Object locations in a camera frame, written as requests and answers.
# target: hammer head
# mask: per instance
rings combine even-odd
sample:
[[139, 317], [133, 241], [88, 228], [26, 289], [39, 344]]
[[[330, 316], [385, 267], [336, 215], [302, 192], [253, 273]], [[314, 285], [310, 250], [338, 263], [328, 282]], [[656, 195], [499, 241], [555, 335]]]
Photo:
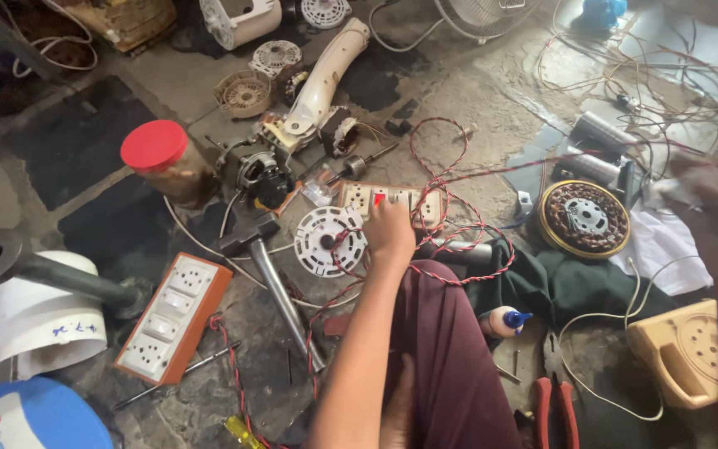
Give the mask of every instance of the hammer head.
[[232, 208], [237, 223], [234, 229], [218, 240], [220, 251], [226, 257], [235, 257], [248, 251], [252, 241], [272, 237], [280, 226], [272, 212], [249, 208], [244, 203], [236, 203]]

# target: red pliers handle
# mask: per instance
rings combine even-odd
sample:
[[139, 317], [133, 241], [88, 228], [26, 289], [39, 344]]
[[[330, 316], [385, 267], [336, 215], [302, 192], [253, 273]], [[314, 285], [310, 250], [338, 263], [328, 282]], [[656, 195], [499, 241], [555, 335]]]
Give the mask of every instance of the red pliers handle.
[[[536, 408], [536, 431], [539, 438], [539, 449], [550, 449], [550, 434], [547, 431], [547, 424], [550, 421], [553, 382], [550, 378], [542, 377], [536, 379], [535, 386], [539, 398]], [[572, 385], [566, 381], [561, 382], [558, 385], [558, 392], [566, 427], [566, 449], [579, 449], [578, 423], [575, 422], [575, 410], [572, 407]]]

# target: green cloth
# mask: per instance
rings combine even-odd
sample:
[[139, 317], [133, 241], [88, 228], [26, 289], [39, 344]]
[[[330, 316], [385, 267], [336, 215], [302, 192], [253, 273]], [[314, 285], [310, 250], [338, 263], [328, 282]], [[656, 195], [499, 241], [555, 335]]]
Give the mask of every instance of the green cloth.
[[[509, 258], [502, 240], [492, 245], [492, 261], [485, 267], [467, 269], [468, 276], [485, 276], [504, 266]], [[649, 279], [642, 286], [635, 307], [642, 300]], [[558, 331], [574, 317], [585, 313], [623, 315], [636, 288], [636, 277], [626, 275], [608, 260], [585, 262], [559, 251], [543, 251], [534, 257], [514, 249], [514, 262], [503, 275], [471, 282], [465, 290], [476, 315], [502, 305], [540, 316]], [[632, 321], [678, 308], [670, 296], [653, 285], [647, 303]], [[600, 319], [599, 323], [622, 326], [621, 321]]]

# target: glue bottle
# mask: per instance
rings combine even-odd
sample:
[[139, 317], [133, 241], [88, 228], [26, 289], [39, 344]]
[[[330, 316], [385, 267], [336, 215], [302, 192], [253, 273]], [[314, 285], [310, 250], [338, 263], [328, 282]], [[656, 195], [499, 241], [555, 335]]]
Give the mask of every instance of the glue bottle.
[[518, 336], [523, 331], [523, 323], [533, 313], [520, 313], [516, 308], [507, 305], [494, 308], [478, 317], [481, 332], [492, 338], [508, 338]]

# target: maroon pants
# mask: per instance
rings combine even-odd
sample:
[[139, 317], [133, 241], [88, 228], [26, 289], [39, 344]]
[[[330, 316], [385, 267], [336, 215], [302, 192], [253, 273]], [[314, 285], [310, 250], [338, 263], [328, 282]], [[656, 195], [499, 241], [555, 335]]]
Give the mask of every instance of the maroon pants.
[[[456, 278], [434, 260], [414, 264]], [[389, 349], [384, 403], [401, 375], [401, 354], [411, 354], [415, 362], [413, 447], [522, 447], [492, 354], [461, 287], [408, 270], [398, 290]]]

